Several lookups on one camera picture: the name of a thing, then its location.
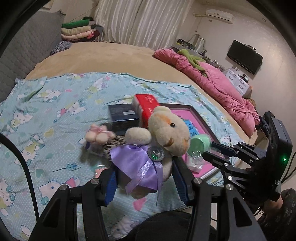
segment pink plush toy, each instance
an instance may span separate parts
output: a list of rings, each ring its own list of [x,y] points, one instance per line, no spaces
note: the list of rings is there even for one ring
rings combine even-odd
[[[108,131],[106,126],[92,124],[90,130],[85,134],[85,140],[97,144],[106,144],[115,137],[115,133]]]

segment blue gripper pad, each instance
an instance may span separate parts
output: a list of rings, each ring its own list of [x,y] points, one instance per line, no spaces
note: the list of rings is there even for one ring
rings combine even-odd
[[[106,186],[106,194],[104,198],[105,206],[108,206],[108,204],[113,201],[115,192],[117,189],[117,179],[116,179],[116,172],[113,170],[112,174],[110,175],[110,179]]]
[[[176,188],[178,190],[180,200],[184,202],[186,205],[189,202],[189,197],[187,195],[187,187],[175,162],[173,162],[172,175],[175,181]]]
[[[181,157],[174,156],[172,159],[172,174],[180,200],[183,201],[186,206],[191,206],[194,204],[195,197],[192,187],[194,176]]]

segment television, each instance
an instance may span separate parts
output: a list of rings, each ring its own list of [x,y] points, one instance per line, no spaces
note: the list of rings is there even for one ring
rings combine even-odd
[[[251,74],[255,74],[262,64],[263,57],[256,53],[252,47],[233,40],[227,56]]]

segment light blue bedsheet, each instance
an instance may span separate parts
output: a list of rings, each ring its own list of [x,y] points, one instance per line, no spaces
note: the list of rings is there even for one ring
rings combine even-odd
[[[130,103],[137,93],[153,94],[160,103],[192,105],[221,143],[232,145],[240,141],[225,116],[190,85],[113,73],[17,80],[0,105],[0,131],[19,148],[29,166],[39,213],[61,184],[83,185],[94,177],[97,167],[107,165],[100,157],[83,150],[82,139],[92,123],[108,121],[108,104]],[[35,225],[27,181],[18,160],[3,145],[0,178],[0,217],[14,237],[27,240]],[[208,179],[208,183],[221,185],[221,173]],[[164,183],[157,206],[156,198],[157,193],[136,201],[117,189],[114,200],[102,208],[110,239],[124,237],[156,213],[184,205],[172,177]],[[85,239],[82,229],[79,207],[78,232]]]

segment green towel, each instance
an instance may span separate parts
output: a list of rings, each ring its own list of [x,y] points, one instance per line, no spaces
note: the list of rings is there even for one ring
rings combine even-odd
[[[84,19],[84,20],[78,20],[70,23],[63,23],[62,28],[78,28],[78,27],[87,26],[88,24],[89,24],[89,19]]]
[[[206,73],[205,73],[205,69],[204,69],[203,67],[201,67],[201,66],[199,65],[199,63],[198,63],[198,61],[205,62],[204,59],[189,54],[189,52],[188,52],[187,49],[181,49],[181,50],[179,50],[179,51],[177,52],[177,54],[181,54],[181,55],[185,56],[185,57],[188,59],[189,63],[190,63],[194,68],[198,69],[198,70],[201,72],[201,74],[202,74],[203,76],[205,76],[205,77],[207,76]]]

